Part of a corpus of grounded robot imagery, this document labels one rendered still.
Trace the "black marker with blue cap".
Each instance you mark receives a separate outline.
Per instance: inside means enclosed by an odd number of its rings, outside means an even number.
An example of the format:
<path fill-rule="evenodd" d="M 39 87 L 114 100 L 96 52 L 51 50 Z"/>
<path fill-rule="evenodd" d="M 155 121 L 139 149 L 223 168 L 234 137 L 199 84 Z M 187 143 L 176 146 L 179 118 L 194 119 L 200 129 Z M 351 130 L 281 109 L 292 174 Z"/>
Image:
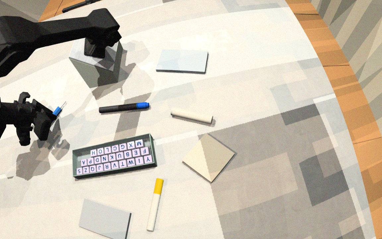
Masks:
<path fill-rule="evenodd" d="M 118 112 L 118 111 L 126 111 L 126 110 L 138 110 L 138 109 L 146 109 L 149 107 L 150 107 L 150 104 L 147 102 L 124 104 L 124 105 L 115 105 L 115 106 L 106 106 L 106 107 L 100 107 L 99 113 Z"/>

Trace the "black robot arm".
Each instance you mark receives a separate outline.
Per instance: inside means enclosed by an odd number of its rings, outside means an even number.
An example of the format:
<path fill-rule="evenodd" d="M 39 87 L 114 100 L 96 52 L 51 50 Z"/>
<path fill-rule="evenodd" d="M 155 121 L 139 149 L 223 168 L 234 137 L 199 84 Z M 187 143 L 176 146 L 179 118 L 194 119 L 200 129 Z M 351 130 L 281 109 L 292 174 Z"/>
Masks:
<path fill-rule="evenodd" d="M 27 60 L 38 48 L 85 38 L 84 55 L 105 58 L 105 47 L 122 38 L 120 25 L 108 9 L 93 10 L 88 16 L 32 22 L 19 16 L 0 16 L 0 77 Z M 13 103 L 0 99 L 0 138 L 15 120 Z"/>

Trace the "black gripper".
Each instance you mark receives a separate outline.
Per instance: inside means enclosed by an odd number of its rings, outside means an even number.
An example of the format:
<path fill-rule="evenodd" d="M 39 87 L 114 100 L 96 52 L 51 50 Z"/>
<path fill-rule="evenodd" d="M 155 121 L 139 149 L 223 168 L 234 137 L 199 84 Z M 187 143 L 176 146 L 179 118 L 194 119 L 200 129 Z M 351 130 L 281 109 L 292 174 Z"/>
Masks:
<path fill-rule="evenodd" d="M 26 101 L 26 98 L 30 98 L 28 92 L 22 92 L 18 101 L 14 100 L 15 106 L 15 120 L 13 125 L 19 127 L 20 124 L 25 124 L 27 127 L 34 124 L 34 132 L 41 141 L 46 141 L 51 122 L 56 120 L 57 116 L 52 114 L 53 112 L 42 105 L 40 102 L 33 99 L 30 103 Z"/>

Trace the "keyboard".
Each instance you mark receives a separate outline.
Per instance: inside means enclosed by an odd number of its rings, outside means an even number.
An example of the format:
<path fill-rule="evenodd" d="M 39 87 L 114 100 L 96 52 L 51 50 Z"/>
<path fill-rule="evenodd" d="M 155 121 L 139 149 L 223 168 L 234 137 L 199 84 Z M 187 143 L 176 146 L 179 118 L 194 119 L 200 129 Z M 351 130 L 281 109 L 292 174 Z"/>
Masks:
<path fill-rule="evenodd" d="M 72 174 L 80 180 L 157 167 L 151 133 L 72 150 Z"/>

